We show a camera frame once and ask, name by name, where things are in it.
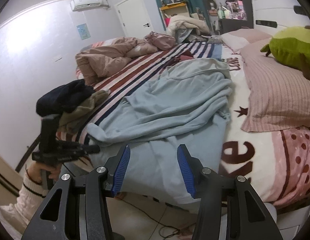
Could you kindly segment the light blue sweatshirt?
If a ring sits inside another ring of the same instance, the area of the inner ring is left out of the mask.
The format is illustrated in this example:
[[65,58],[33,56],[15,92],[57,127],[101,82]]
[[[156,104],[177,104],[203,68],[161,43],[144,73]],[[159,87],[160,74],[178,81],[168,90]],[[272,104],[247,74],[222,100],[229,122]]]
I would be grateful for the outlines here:
[[90,143],[100,147],[93,165],[104,165],[128,145],[131,157],[122,191],[196,212],[199,202],[186,190],[177,148],[184,144],[205,167],[218,171],[231,87],[229,65],[216,59],[167,67],[122,98],[99,124],[88,124]]

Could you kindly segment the cream clothes pile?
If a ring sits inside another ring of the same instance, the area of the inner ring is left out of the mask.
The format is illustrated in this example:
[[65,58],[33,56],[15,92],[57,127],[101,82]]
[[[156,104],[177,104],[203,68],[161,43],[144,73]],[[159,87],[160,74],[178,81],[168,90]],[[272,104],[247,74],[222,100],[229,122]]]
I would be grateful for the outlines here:
[[188,40],[191,34],[201,36],[210,35],[208,25],[203,20],[192,17],[175,15],[170,17],[166,34],[175,38],[177,43],[183,43]]

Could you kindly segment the beige fleece garment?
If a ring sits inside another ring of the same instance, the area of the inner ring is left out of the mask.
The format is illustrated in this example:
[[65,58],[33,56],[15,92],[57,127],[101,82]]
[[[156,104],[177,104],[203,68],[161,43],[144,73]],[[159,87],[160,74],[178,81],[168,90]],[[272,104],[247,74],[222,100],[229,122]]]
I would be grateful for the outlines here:
[[84,100],[71,113],[64,112],[59,121],[58,132],[76,134],[80,127],[87,121],[93,113],[93,110],[104,103],[109,97],[111,91],[99,90],[93,93],[89,98]]

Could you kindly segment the dark navy garment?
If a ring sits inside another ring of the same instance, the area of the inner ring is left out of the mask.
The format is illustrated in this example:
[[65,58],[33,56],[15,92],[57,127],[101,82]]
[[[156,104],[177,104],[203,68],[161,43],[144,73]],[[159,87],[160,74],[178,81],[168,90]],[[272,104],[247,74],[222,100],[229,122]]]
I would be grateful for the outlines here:
[[38,99],[36,113],[41,117],[64,112],[72,113],[94,92],[93,87],[87,86],[84,79],[72,81],[51,90]]

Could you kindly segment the tan pink crumpled duvet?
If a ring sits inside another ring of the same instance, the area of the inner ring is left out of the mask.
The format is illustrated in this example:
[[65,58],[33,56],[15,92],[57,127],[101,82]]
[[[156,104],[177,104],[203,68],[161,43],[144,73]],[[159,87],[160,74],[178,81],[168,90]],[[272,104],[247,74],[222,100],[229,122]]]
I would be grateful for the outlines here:
[[122,70],[133,58],[158,52],[159,49],[135,37],[119,37],[93,44],[75,56],[77,68],[86,85],[110,77]]

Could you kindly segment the striped fleece blanket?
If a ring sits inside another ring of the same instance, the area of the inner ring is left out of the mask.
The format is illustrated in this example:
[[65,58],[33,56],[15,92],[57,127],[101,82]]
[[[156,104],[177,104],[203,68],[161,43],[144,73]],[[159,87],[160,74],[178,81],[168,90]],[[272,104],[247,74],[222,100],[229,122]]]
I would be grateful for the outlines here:
[[189,51],[193,58],[222,58],[222,44],[209,44],[207,42],[180,44],[171,50],[139,57],[119,73],[97,83],[94,87],[97,91],[109,90],[111,92],[107,100],[84,118],[79,125],[79,130],[74,135],[58,132],[57,138],[63,141],[77,141],[86,144],[88,142],[88,124],[98,125],[115,110],[123,97],[131,95],[146,81],[158,77],[169,66],[169,61],[186,51]]

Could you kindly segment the pink ribbed near pillow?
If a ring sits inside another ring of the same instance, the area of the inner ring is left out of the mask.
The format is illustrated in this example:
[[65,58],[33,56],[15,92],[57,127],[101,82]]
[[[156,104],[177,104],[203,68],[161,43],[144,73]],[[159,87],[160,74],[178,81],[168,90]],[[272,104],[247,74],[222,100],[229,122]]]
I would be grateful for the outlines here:
[[269,39],[241,49],[250,96],[242,125],[245,132],[310,127],[310,81],[293,68],[261,53]]

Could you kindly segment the white air conditioner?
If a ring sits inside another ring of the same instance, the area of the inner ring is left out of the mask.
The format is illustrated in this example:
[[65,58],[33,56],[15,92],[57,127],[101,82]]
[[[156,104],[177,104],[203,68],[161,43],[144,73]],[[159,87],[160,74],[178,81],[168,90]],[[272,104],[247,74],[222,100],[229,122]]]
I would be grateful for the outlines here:
[[84,11],[95,8],[110,8],[107,0],[72,0],[70,2],[70,6],[72,11]]

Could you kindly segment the pink satin bag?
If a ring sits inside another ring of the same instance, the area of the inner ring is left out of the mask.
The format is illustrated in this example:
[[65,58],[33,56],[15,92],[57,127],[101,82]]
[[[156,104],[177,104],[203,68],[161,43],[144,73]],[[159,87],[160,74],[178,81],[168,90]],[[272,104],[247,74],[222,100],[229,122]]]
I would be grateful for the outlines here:
[[151,31],[144,37],[144,41],[156,46],[160,50],[170,50],[176,45],[174,37]]

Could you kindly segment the pink far pillow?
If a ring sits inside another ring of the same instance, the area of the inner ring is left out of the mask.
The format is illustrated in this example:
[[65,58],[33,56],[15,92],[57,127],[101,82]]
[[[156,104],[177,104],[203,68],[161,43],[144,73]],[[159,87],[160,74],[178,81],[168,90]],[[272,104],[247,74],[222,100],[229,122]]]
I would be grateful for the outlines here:
[[222,42],[234,52],[239,52],[242,48],[251,43],[271,37],[270,34],[262,31],[246,28],[230,31],[221,35]]

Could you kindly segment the green avocado plush toy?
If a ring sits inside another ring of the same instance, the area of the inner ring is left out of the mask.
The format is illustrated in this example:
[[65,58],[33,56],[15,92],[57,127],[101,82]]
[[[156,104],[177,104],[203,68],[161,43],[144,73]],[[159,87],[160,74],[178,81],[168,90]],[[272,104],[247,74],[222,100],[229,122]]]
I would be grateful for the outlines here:
[[288,27],[277,32],[260,50],[279,63],[300,70],[310,80],[310,26]]

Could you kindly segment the yellow shelf unit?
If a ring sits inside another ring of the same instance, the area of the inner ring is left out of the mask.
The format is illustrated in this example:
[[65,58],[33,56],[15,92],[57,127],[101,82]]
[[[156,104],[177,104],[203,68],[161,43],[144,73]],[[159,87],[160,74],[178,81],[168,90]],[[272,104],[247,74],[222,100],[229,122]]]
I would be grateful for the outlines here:
[[169,23],[168,18],[171,18],[173,15],[182,15],[190,17],[188,5],[186,2],[168,4],[166,6],[160,7],[159,12],[162,17],[164,28],[168,26]]

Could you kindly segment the white bed headboard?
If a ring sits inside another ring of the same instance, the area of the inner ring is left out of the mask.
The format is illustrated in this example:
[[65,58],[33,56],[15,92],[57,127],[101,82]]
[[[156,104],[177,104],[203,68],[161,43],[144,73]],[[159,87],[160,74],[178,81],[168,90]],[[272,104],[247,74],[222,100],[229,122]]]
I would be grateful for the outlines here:
[[298,0],[252,0],[253,27],[275,33],[295,26],[310,26],[310,19]]

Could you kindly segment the black bookshelf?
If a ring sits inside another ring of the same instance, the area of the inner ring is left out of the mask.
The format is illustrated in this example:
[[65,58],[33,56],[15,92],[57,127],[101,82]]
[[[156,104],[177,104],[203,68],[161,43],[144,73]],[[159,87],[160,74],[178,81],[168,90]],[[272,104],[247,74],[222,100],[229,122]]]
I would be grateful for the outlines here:
[[240,28],[253,29],[252,0],[223,0],[218,5],[223,10],[218,19],[220,34]]

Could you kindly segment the blue wall poster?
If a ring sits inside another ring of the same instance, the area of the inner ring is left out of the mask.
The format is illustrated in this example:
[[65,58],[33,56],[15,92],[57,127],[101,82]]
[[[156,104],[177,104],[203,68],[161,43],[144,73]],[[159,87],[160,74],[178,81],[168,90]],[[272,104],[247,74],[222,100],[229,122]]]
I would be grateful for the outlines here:
[[79,33],[81,40],[86,40],[88,38],[91,38],[89,29],[86,23],[80,24],[76,28],[77,28],[77,31]]

